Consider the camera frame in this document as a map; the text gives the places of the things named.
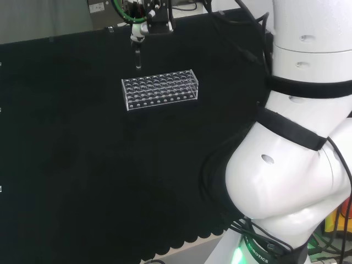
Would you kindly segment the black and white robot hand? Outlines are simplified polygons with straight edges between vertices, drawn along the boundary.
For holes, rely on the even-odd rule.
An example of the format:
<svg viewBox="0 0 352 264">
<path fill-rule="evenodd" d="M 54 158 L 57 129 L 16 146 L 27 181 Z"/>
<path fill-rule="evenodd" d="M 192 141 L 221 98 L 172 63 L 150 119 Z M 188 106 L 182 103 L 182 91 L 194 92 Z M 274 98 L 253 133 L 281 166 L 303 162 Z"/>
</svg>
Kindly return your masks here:
<svg viewBox="0 0 352 264">
<path fill-rule="evenodd" d="M 170 1 L 122 1 L 122 17 L 131 25 L 131 45 L 139 50 L 148 35 L 173 31 Z"/>
</svg>

